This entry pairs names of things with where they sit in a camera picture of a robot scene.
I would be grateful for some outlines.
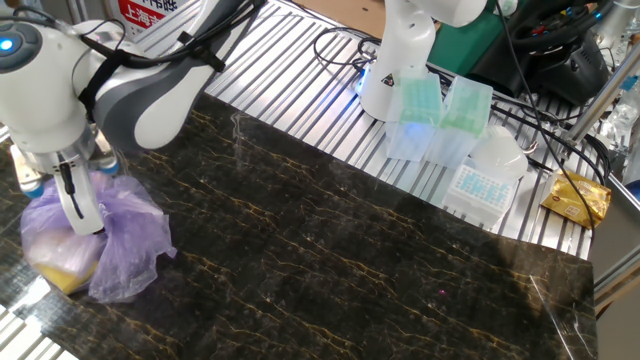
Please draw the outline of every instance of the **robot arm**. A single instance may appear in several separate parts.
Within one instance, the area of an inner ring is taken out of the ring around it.
[[[228,55],[261,4],[207,1],[186,31],[191,35],[186,45],[176,42],[174,52],[164,58],[136,56],[142,53],[135,44],[123,42],[124,66],[92,94],[88,115],[97,128],[87,121],[77,95],[115,52],[122,30],[111,24],[95,29],[100,24],[95,21],[72,31],[19,18],[0,22],[0,119],[15,143],[12,155],[23,191],[37,196],[34,177],[39,181],[43,174],[53,175],[76,233],[101,231],[89,170],[113,170],[117,161],[109,143],[123,150],[169,143],[215,72],[206,57]],[[223,25],[234,30],[216,33]],[[91,29],[91,34],[78,35]],[[196,51],[200,56],[192,56]]]
[[[372,117],[385,121],[392,74],[405,67],[424,67],[436,39],[432,17],[451,26],[475,20],[487,0],[387,0],[387,22],[375,64],[365,73],[360,103]]]

